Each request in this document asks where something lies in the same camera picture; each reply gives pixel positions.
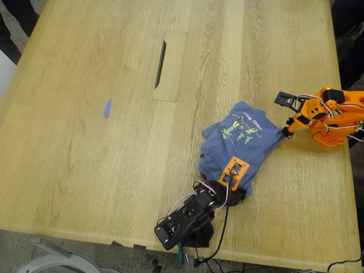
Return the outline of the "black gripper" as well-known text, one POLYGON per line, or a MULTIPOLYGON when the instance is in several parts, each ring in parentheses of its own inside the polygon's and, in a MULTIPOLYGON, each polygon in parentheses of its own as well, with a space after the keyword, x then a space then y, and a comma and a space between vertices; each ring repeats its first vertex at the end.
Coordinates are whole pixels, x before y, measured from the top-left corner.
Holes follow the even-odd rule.
MULTIPOLYGON (((218 196, 226 196, 227 187, 218 181, 195 181, 193 189, 196 192, 193 208, 195 212, 211 212, 217 207, 218 196)), ((246 190, 227 191, 226 206, 236 206, 245 199, 246 190)))

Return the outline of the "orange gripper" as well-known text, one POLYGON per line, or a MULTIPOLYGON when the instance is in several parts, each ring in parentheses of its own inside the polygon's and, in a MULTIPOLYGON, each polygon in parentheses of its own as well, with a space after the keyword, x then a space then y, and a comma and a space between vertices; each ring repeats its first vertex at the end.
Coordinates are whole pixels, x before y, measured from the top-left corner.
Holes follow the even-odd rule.
MULTIPOLYGON (((327 110, 317 98, 299 98, 300 106, 298 107, 297 120, 304 125, 310 125, 313 122, 320 121, 327 117, 327 110)), ((294 118, 286 121, 286 127, 282 132, 286 138, 292 138, 294 132, 301 128, 301 124, 294 118)))

